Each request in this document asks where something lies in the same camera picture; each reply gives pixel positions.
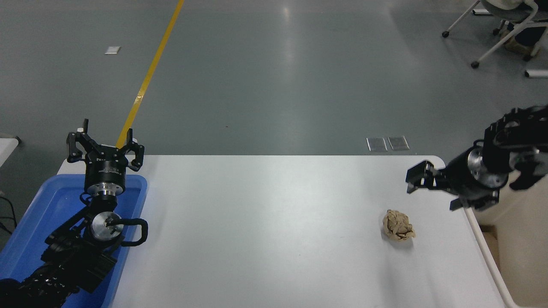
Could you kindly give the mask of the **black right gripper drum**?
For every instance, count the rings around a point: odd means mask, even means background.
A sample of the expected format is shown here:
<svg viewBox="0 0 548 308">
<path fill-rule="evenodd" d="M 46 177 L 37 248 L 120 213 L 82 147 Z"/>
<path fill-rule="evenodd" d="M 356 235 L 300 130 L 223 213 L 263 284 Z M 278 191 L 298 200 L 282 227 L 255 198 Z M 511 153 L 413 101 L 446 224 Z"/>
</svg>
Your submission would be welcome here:
<svg viewBox="0 0 548 308">
<path fill-rule="evenodd" d="M 485 186 L 480 181 L 483 173 L 481 155 L 481 149 L 467 149 L 440 170 L 450 193 L 462 198 L 481 198 L 485 195 Z"/>
</svg>

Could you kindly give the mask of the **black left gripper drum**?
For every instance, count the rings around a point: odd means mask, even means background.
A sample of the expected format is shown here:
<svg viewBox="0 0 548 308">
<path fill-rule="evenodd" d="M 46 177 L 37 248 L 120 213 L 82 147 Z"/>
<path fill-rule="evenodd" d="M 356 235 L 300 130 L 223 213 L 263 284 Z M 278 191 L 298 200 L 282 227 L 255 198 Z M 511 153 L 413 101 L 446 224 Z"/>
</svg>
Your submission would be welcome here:
<svg viewBox="0 0 548 308">
<path fill-rule="evenodd" d="M 125 186 L 128 160 L 116 148 L 106 148 L 99 152 L 92 150 L 85 155 L 86 173 L 84 185 L 92 187 L 100 183 Z"/>
</svg>

